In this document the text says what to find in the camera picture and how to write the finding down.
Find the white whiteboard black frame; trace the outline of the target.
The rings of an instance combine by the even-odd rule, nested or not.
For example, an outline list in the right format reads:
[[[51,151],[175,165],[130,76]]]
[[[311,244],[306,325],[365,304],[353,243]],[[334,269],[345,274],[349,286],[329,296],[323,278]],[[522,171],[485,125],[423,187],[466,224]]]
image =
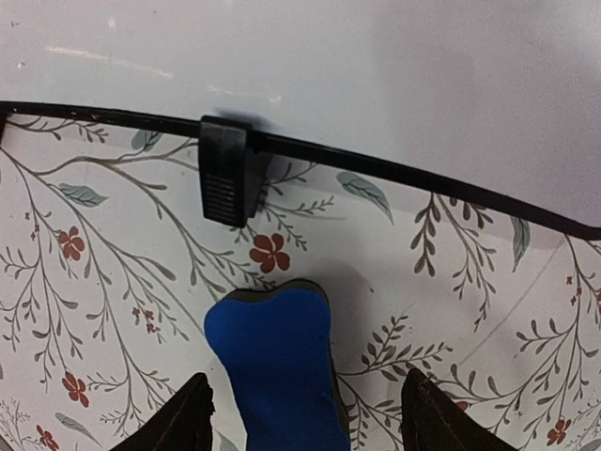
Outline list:
[[[5,1],[1,108],[345,167],[600,237],[596,1]]]

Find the blue whiteboard eraser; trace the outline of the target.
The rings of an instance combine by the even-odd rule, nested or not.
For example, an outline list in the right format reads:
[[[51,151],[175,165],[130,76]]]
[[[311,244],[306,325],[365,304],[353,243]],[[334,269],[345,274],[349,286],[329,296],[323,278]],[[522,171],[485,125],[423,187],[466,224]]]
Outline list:
[[[293,279],[237,289],[204,319],[246,430],[248,450],[348,450],[349,420],[331,358],[325,291]]]

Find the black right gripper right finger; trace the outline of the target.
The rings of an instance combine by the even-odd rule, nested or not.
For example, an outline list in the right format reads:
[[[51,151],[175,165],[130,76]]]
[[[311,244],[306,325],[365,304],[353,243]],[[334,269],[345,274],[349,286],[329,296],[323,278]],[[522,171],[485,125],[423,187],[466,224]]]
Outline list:
[[[507,451],[508,443],[462,412],[425,374],[412,368],[401,390],[408,451]]]

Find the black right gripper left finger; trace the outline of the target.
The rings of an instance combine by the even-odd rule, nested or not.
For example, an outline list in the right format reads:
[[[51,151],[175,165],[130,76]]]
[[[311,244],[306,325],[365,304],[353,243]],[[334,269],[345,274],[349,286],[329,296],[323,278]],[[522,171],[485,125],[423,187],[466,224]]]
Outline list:
[[[208,377],[193,374],[134,434],[114,451],[210,451],[214,414]]]

